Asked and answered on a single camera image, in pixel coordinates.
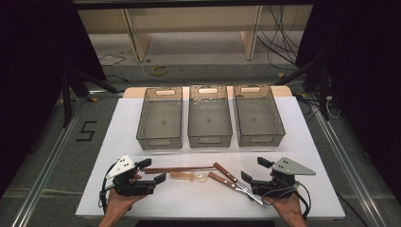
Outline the white table cover sheet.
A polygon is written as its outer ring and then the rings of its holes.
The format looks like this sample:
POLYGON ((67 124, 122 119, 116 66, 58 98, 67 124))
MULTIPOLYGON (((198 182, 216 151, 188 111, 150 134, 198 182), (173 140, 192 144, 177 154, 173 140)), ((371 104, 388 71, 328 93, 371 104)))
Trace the white table cover sheet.
MULTIPOLYGON (((327 176, 321 157, 312 140, 300 107, 292 96, 275 99, 286 135, 276 148, 241 148, 235 138, 229 148, 191 149, 187 142, 177 150, 141 150, 136 140, 142 109, 140 98, 121 98, 115 107, 110 126, 96 159, 91 176, 80 200, 77 215, 98 218, 99 191, 106 171, 124 154, 134 162, 152 159, 154 167, 211 166, 219 163, 235 176, 245 171, 257 180, 267 181, 270 171, 257 163, 258 157, 276 162, 282 157, 313 169, 314 176, 298 176, 299 193, 311 199, 309 218, 343 218, 344 212, 327 176)), ((128 216, 135 219, 272 219, 277 213, 261 206, 246 195, 213 179, 206 183, 167 179, 154 193, 137 202, 128 216)))

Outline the light wooden shelf unit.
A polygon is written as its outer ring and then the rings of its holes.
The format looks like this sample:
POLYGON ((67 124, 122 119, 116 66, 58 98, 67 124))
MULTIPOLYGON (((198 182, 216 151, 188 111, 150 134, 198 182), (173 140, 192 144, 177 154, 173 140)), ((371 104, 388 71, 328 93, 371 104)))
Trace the light wooden shelf unit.
POLYGON ((153 33, 240 33, 245 58, 253 58, 259 31, 305 29, 311 5, 199 7, 156 9, 81 9, 78 15, 89 34, 126 34, 137 61, 142 61, 153 33))

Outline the black curtain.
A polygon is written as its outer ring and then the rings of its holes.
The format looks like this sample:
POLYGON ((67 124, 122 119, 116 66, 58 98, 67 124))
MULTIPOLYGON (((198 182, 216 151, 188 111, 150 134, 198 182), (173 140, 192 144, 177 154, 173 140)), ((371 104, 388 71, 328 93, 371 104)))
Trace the black curtain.
POLYGON ((341 110, 401 203, 401 0, 314 0, 299 67, 318 54, 340 15, 324 68, 341 110))
POLYGON ((59 99, 69 66, 105 79, 73 0, 0 0, 0 198, 59 99))

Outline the person's right hand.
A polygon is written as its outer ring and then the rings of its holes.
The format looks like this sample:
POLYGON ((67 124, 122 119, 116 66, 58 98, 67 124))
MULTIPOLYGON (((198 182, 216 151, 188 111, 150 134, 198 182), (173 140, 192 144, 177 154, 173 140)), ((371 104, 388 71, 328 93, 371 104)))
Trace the person's right hand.
POLYGON ((295 194, 283 199, 265 197, 264 200, 274 207, 282 219, 303 218, 300 201, 295 194))

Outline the grey translucent plastic bin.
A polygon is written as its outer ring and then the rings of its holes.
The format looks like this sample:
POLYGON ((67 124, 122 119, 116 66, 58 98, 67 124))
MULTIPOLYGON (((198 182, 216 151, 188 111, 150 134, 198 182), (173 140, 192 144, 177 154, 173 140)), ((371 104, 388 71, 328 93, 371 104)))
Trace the grey translucent plastic bin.
POLYGON ((143 150, 182 148, 183 89, 145 91, 136 139, 143 150))
POLYGON ((234 104, 240 147, 278 147, 280 145, 286 131, 270 85, 235 86, 234 104))
POLYGON ((231 145, 233 129, 224 85, 190 87, 187 136, 191 148, 228 148, 231 145))

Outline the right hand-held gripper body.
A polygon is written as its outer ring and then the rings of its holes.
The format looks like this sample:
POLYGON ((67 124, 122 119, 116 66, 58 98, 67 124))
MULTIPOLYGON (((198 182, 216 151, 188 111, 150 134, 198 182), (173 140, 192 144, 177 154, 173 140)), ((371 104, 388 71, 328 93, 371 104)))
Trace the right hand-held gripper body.
POLYGON ((271 169, 271 180, 260 181, 252 180, 251 189, 255 195, 271 198, 288 198, 295 191, 295 176, 310 175, 314 176, 316 172, 306 166, 303 166, 288 157, 282 157, 271 169))

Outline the wooden-handled table knife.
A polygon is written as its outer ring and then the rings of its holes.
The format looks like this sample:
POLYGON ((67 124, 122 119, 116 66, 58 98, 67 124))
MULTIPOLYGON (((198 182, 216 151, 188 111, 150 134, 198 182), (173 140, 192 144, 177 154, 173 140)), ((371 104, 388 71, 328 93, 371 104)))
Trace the wooden-handled table knife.
POLYGON ((236 183, 238 187, 241 189, 244 189, 248 194, 252 195, 252 191, 243 183, 241 183, 237 177, 235 177, 233 174, 231 174, 227 169, 225 169, 222 165, 219 163, 214 163, 213 167, 217 169, 221 174, 223 174, 224 179, 226 180, 231 180, 232 182, 236 183))

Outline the person's left hand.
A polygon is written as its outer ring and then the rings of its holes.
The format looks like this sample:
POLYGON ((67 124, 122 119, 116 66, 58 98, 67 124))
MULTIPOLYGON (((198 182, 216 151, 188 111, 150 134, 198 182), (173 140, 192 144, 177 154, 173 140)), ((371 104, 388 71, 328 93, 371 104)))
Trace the person's left hand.
POLYGON ((135 203, 143 198, 144 196, 121 196, 112 189, 109 193, 105 216, 114 219, 122 218, 135 203))

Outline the wooden-handled fork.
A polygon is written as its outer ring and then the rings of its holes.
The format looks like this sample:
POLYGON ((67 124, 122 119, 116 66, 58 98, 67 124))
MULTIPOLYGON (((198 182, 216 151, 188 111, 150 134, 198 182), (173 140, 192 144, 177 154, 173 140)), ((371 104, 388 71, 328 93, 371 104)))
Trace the wooden-handled fork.
POLYGON ((264 206, 264 202, 262 202, 260 199, 257 199, 255 196, 251 196, 244 189, 241 189, 240 187, 238 187, 236 185, 236 183, 232 182, 231 180, 226 180, 226 179, 220 177, 218 174, 216 174, 214 172, 209 172, 208 173, 208 177, 210 177, 211 179, 214 179, 214 180, 218 181, 219 183, 222 183, 222 184, 234 189, 237 192, 240 192, 240 193, 246 195, 254 203, 259 204, 261 206, 264 206))

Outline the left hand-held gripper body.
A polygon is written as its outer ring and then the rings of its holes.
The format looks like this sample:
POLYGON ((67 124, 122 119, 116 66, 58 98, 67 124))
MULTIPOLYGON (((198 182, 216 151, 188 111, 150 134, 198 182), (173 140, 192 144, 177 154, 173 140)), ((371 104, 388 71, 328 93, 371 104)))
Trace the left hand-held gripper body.
POLYGON ((106 173, 105 181, 113 183, 108 189, 113 188, 119 195, 130 197, 152 194, 156 183, 153 180, 138 180, 135 178, 139 170, 137 164, 129 155, 122 155, 106 173))

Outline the yellow tape roll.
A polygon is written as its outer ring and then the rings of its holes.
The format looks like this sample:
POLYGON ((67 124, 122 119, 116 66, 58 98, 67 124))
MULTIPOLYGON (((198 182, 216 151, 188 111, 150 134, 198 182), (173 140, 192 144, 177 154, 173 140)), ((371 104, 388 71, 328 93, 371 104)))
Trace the yellow tape roll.
POLYGON ((164 65, 155 65, 151 68, 151 73, 154 76, 163 76, 167 73, 168 69, 164 65))

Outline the black metal tripod stand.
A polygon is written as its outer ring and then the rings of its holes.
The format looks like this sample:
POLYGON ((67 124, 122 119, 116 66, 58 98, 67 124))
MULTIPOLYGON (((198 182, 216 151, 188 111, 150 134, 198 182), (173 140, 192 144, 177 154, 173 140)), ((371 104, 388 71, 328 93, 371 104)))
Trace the black metal tripod stand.
POLYGON ((103 88, 112 94, 123 93, 123 90, 117 89, 107 84, 106 82, 97 79, 96 77, 78 69, 77 67, 70 67, 65 69, 63 76, 61 77, 61 93, 64 109, 64 127, 68 126, 73 116, 70 91, 73 91, 77 97, 86 98, 89 95, 89 90, 84 84, 85 81, 90 81, 94 85, 103 88))

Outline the aluminium floor rail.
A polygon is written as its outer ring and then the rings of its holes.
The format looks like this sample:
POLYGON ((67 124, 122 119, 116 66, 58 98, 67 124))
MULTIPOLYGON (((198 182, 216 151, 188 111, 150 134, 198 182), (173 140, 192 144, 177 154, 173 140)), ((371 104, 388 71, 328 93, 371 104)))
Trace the aluminium floor rail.
POLYGON ((67 123, 64 123, 62 105, 57 104, 54 107, 39 139, 31 148, 31 152, 23 161, 5 193, 7 199, 15 199, 15 204, 18 204, 9 227, 27 226, 85 103, 85 98, 73 101, 72 116, 67 123))
POLYGON ((329 122, 330 111, 327 107, 328 103, 329 101, 323 95, 319 95, 319 107, 317 108, 316 118, 323 129, 323 133, 371 226, 387 227, 384 217, 380 214, 378 205, 367 186, 359 177, 357 168, 352 164, 351 159, 347 155, 346 150, 329 122))

